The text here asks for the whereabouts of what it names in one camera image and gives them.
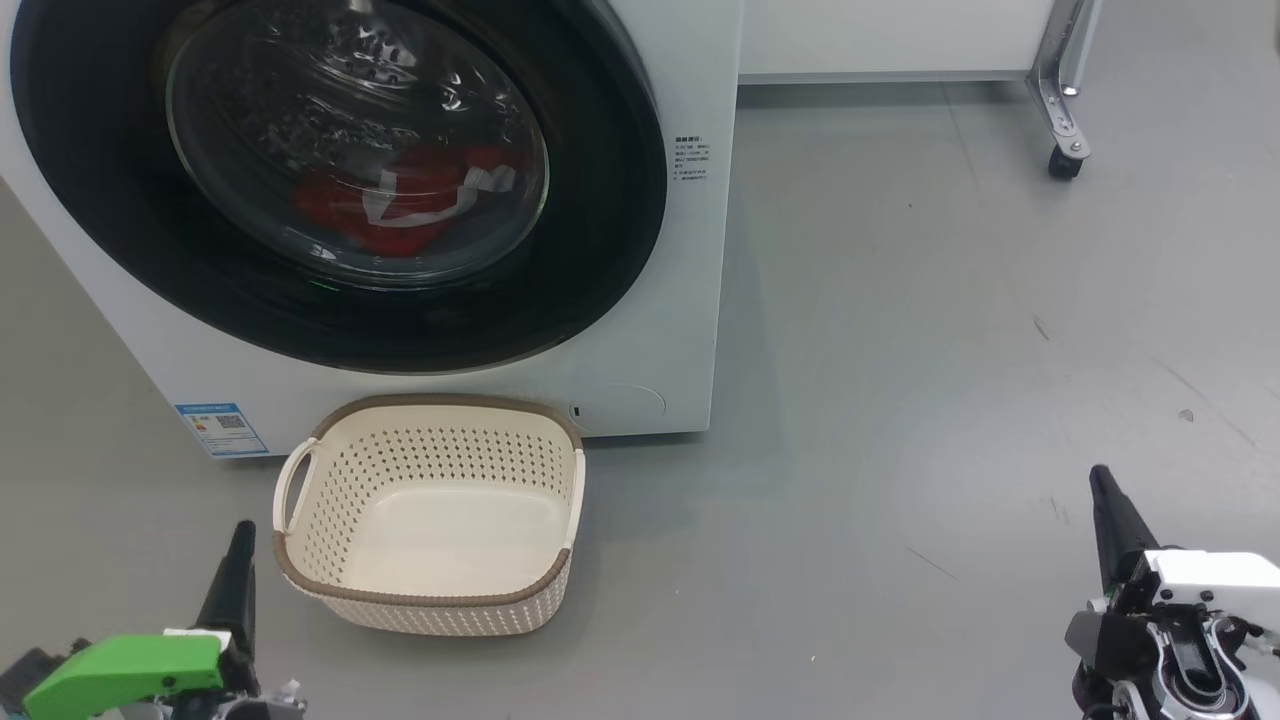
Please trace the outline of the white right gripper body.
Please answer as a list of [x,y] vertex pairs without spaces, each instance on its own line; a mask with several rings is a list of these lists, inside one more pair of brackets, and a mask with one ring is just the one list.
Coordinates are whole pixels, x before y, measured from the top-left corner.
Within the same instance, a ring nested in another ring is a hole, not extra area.
[[1084,719],[1275,719],[1277,687],[1242,651],[1277,657],[1277,566],[1257,553],[1139,552],[1068,625]]

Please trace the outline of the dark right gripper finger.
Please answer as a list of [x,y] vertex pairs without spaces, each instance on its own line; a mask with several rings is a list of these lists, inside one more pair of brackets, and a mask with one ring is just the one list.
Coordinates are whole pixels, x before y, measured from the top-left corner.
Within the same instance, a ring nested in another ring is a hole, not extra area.
[[1091,496],[1101,585],[1112,593],[1130,580],[1144,552],[1161,543],[1108,466],[1091,469]]

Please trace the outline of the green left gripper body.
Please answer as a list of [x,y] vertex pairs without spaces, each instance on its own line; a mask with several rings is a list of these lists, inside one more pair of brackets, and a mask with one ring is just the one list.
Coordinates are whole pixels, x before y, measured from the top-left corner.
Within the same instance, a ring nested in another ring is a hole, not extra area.
[[67,656],[40,648],[20,659],[23,719],[302,719],[291,680],[266,692],[228,630],[77,641]]

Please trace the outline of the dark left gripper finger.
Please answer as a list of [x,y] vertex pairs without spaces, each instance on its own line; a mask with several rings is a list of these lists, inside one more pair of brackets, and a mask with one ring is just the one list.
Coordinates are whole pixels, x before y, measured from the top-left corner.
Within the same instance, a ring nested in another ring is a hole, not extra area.
[[225,632],[230,637],[221,652],[219,670],[224,687],[234,693],[261,691],[255,669],[255,523],[237,523],[195,624],[197,629]]

